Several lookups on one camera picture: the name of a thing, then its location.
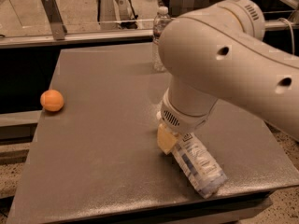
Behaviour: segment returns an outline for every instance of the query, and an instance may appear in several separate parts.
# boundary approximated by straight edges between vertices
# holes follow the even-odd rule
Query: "screw hole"
[[[278,94],[284,93],[292,84],[292,79],[289,77],[286,77],[284,79],[281,79],[280,82],[277,84],[277,87],[275,89],[275,92]]]
[[[216,59],[217,60],[223,59],[228,54],[229,51],[230,51],[230,49],[228,47],[224,47],[224,48],[218,50]]]

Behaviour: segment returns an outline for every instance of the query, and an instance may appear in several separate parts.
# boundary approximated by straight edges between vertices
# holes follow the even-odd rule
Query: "white cable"
[[[291,39],[292,39],[292,54],[294,55],[295,54],[295,38],[293,36],[292,25],[291,25],[290,21],[288,21],[287,19],[280,18],[279,20],[282,21],[282,22],[284,22],[284,23],[286,23],[289,26],[289,28],[290,28]]]

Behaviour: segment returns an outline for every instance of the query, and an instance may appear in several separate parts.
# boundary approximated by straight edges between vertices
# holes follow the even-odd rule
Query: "bottle cap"
[[[159,7],[158,13],[161,14],[161,15],[168,14],[168,7]]]

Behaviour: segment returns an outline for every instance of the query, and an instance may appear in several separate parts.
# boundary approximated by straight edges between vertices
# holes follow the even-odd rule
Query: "clear water bottle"
[[[158,50],[159,38],[165,26],[168,25],[170,21],[171,18],[168,15],[168,7],[159,7],[158,14],[155,20],[153,21],[153,40],[152,40],[153,68],[159,72],[163,72],[166,70],[159,56],[159,50]]]

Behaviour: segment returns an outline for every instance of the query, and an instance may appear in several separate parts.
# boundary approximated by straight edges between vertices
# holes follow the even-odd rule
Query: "gray tabletop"
[[[156,145],[169,82],[151,44],[63,50],[51,87],[63,110],[43,112],[7,223],[106,217],[205,202]],[[198,137],[229,180],[211,200],[299,185],[264,123],[218,101]]]

